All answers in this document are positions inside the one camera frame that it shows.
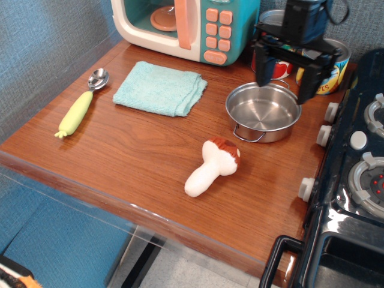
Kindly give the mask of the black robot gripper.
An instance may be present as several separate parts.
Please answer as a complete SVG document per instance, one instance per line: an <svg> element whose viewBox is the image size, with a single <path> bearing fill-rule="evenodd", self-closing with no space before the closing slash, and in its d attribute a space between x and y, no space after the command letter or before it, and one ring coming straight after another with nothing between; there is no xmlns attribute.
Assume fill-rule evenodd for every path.
<svg viewBox="0 0 384 288"><path fill-rule="evenodd" d="M259 22L256 25L255 65L256 82L262 87L273 76L275 63L282 60L302 67L301 85L297 103L304 104L316 95L320 84L330 77L340 50L328 44L324 39L328 22L339 25L331 14L332 1L287 1L281 26ZM274 44L270 36L279 39L294 49L310 49L320 52L314 60Z"/></svg>

